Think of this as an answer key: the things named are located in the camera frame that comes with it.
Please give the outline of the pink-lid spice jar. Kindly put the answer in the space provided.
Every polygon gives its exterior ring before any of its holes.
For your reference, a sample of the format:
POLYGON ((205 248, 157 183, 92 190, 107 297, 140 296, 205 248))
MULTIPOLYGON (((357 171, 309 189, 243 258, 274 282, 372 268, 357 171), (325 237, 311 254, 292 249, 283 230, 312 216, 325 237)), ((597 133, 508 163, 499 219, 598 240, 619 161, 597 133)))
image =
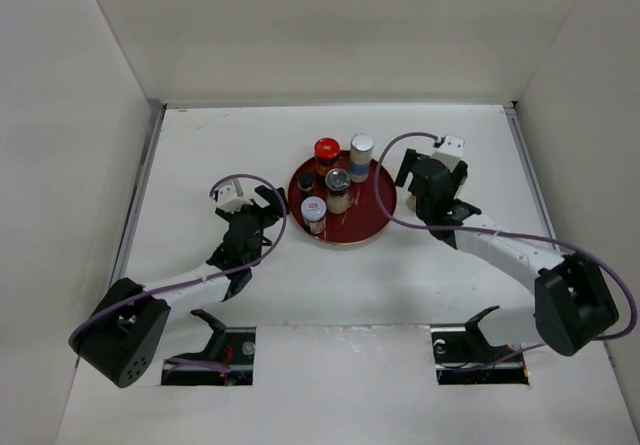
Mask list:
POLYGON ((413 195, 408 196, 406 200, 406 205, 410 211, 414 212, 416 210, 416 197, 413 195))

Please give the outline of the small black-cap spice bottle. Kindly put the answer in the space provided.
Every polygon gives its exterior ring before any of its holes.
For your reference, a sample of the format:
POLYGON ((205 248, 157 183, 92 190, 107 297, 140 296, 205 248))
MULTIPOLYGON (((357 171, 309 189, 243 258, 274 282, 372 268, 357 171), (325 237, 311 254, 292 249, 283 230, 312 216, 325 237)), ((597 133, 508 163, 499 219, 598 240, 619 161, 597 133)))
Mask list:
POLYGON ((303 200, 314 195, 315 179, 310 171, 301 172, 297 177, 297 186, 303 200))

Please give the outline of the white-lid low jar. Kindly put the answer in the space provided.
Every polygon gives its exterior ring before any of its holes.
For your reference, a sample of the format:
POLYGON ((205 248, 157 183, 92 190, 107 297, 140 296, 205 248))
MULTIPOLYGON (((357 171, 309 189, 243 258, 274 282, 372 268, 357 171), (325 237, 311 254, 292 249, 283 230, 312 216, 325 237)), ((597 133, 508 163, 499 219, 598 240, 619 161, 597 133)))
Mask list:
POLYGON ((301 215, 311 235, 320 235, 326 229, 326 202, 316 196, 306 198, 301 204, 301 215))

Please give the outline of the tall silver-lid blue-label jar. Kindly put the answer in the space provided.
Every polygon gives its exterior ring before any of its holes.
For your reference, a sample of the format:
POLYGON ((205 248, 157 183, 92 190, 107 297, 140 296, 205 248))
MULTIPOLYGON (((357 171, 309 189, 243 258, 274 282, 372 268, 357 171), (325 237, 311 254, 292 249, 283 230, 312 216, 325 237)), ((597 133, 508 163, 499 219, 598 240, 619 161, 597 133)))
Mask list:
POLYGON ((351 138, 349 174, 352 182, 362 183, 367 180, 373 148, 374 140, 369 135, 358 133, 351 138))

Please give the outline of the clear-dome-lid spice jar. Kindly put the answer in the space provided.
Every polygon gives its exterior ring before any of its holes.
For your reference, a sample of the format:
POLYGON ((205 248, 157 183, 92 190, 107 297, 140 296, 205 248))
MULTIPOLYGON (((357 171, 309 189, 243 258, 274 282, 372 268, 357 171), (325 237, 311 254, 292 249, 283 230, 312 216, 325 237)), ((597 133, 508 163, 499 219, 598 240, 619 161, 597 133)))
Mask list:
POLYGON ((335 215, 344 213, 351 203, 349 192, 351 178, 349 173, 344 169, 332 169, 325 177, 325 185, 327 188, 326 205, 328 212, 335 215))

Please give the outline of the red-lid chili sauce jar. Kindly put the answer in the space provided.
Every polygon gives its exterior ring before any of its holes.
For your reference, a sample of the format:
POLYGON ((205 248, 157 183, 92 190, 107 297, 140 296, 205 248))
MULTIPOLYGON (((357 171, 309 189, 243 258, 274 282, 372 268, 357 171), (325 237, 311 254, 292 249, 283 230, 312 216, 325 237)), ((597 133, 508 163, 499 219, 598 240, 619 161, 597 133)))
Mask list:
POLYGON ((335 167, 341 153, 339 142, 331 137, 323 137, 314 144, 315 169, 324 178, 335 167))

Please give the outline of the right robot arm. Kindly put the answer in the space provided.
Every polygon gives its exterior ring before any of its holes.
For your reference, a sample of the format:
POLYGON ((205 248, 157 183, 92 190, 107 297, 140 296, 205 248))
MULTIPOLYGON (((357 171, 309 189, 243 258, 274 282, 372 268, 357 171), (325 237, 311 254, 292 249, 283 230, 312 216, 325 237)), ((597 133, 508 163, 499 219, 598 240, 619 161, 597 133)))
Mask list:
POLYGON ((533 295, 533 318, 543 343, 572 356, 619 320, 596 262, 580 252, 562 254, 497 230, 482 211, 456 197, 467 164, 452 169, 439 157, 405 151, 395 180, 408 184, 415 213, 437 240, 497 268, 533 295))

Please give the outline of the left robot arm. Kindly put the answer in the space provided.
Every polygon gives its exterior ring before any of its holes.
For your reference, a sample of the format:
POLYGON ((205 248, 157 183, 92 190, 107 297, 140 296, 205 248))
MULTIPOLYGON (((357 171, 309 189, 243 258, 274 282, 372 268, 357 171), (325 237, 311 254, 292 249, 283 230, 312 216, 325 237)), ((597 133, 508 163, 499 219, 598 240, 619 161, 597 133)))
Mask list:
POLYGON ((253 268, 279 243, 266 237, 266 229, 286 225, 290 214, 283 188, 262 181, 255 192, 262 204, 236 192, 225 194, 222 184, 216 184, 210 196, 228 229, 211 257, 165 285, 147 288, 128 277, 114 282, 90 317, 71 333, 68 343, 74 353, 115 386, 129 387, 152 364, 171 316, 185 313, 201 318, 211 329, 192 336, 192 353, 172 352, 168 362, 230 371, 229 365, 216 362, 224 352, 225 326, 202 307, 231 300, 248 285, 253 268))

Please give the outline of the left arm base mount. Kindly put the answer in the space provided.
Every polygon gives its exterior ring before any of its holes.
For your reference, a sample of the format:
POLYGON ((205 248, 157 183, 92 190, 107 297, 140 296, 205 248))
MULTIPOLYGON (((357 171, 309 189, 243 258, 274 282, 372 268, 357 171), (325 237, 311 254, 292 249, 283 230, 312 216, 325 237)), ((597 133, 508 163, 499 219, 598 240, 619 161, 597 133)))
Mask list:
POLYGON ((210 336, 195 352, 164 360, 162 386, 251 386, 254 377, 257 330, 228 327, 203 309, 190 314, 207 324, 210 336))

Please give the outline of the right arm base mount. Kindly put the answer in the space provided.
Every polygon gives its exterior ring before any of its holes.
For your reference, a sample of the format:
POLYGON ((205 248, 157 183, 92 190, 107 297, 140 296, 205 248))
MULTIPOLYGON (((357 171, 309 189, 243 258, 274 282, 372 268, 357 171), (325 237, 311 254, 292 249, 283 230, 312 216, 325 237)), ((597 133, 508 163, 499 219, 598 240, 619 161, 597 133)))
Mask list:
POLYGON ((435 375, 441 386, 528 385, 522 356, 495 361, 516 351, 511 345, 490 345, 479 324, 498 306, 485 308, 464 323, 431 328, 435 375))

